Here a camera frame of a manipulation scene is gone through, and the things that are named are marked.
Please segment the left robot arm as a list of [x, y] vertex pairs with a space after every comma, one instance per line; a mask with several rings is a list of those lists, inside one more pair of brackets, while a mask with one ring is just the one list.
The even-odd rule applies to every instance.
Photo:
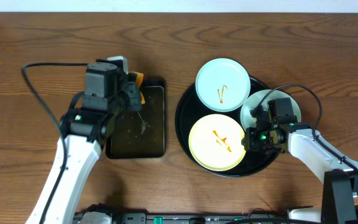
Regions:
[[112, 136], [118, 118], [138, 112], [144, 104], [139, 90], [143, 76], [129, 72], [123, 56], [87, 63], [85, 89], [71, 100], [57, 120], [40, 97], [22, 67], [31, 92], [55, 125], [59, 139], [51, 171], [28, 223], [71, 223], [86, 180]]

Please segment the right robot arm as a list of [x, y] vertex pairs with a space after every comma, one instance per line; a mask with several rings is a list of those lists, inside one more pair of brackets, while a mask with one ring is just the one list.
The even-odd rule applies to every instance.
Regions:
[[289, 153], [299, 159], [323, 183], [321, 208], [288, 211], [293, 223], [358, 223], [358, 162], [328, 143], [305, 123], [276, 128], [247, 128], [242, 140], [246, 151]]

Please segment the pale green plate with sauce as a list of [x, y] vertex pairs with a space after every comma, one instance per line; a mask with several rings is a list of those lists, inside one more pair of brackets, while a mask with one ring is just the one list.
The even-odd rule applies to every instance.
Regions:
[[[248, 99], [246, 99], [245, 103], [242, 105], [241, 125], [244, 130], [246, 130], [247, 128], [255, 128], [256, 127], [256, 122], [254, 121], [253, 117], [251, 116], [250, 110], [253, 110], [269, 91], [270, 90], [261, 90], [261, 91], [258, 91], [256, 93], [250, 95], [250, 97], [248, 97]], [[291, 105], [293, 107], [294, 114], [296, 115], [298, 122], [301, 121], [301, 111], [300, 111], [300, 107], [298, 106], [297, 102], [290, 95], [288, 95], [282, 91], [279, 91], [279, 90], [275, 90], [273, 93], [269, 94], [269, 96], [262, 103], [263, 109], [267, 110], [267, 102], [270, 100], [274, 100], [276, 98], [291, 99]]]

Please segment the yellow plate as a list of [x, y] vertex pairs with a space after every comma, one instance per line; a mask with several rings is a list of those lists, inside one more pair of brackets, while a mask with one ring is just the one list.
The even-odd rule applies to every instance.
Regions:
[[209, 114], [191, 128], [188, 145], [193, 158], [202, 167], [227, 171], [245, 157], [242, 145], [245, 132], [234, 119], [223, 114]]

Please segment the orange sponge with green pad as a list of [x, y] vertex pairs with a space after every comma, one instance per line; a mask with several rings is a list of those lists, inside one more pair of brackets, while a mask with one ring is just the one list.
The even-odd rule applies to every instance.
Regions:
[[[129, 73], [132, 77], [134, 77], [135, 83], [137, 85], [138, 88], [140, 88], [143, 79], [144, 79], [144, 74], [140, 73], [140, 72], [130, 72]], [[142, 92], [140, 92], [140, 97], [141, 97], [141, 104], [144, 105], [145, 104], [145, 99], [144, 96], [142, 94]]]

